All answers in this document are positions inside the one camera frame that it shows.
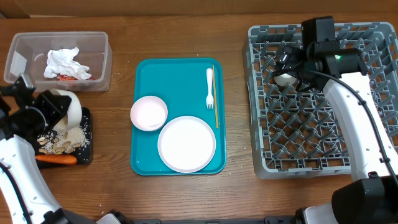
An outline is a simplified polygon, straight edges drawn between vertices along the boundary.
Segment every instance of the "wooden chopstick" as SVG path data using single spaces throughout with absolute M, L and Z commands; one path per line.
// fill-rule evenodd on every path
M 214 104 L 215 104 L 215 111 L 216 111 L 216 129 L 218 129 L 218 110 L 217 110 L 217 92 L 216 92 L 216 73 L 214 72 L 214 65 L 213 65 L 213 88 L 214 88 Z

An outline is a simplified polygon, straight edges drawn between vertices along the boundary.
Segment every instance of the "tissue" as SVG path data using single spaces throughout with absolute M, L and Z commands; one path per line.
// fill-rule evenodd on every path
M 79 53 L 79 48 L 50 50 L 47 54 L 47 67 L 44 71 L 45 78 L 55 78 L 59 75 L 68 75 L 77 80 L 87 80 L 91 77 L 87 71 L 87 66 L 80 65 L 73 61 L 73 58 Z

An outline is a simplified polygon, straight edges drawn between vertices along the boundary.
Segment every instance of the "gray dish rack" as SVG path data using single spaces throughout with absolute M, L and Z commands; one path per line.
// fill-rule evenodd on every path
M 373 100 L 398 150 L 398 41 L 393 26 L 338 23 L 335 32 L 341 48 L 363 51 Z M 294 85 L 278 86 L 269 75 L 277 51 L 286 44 L 302 48 L 300 24 L 252 26 L 243 46 L 254 171 L 261 179 L 350 174 L 348 151 L 323 93 L 297 93 Z

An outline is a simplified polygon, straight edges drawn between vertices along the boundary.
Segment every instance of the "carrot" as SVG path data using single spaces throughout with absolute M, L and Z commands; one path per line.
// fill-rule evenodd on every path
M 77 163 L 77 158 L 71 155 L 37 155 L 35 158 L 38 161 L 63 165 L 75 165 Z

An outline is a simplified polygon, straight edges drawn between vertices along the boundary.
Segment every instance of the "plastic fork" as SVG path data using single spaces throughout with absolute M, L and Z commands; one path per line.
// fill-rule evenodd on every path
M 214 98 L 211 94 L 211 86 L 213 84 L 213 69 L 207 68 L 206 70 L 206 77 L 207 77 L 207 97 L 206 97 L 206 106 L 208 110 L 213 109 L 214 105 Z

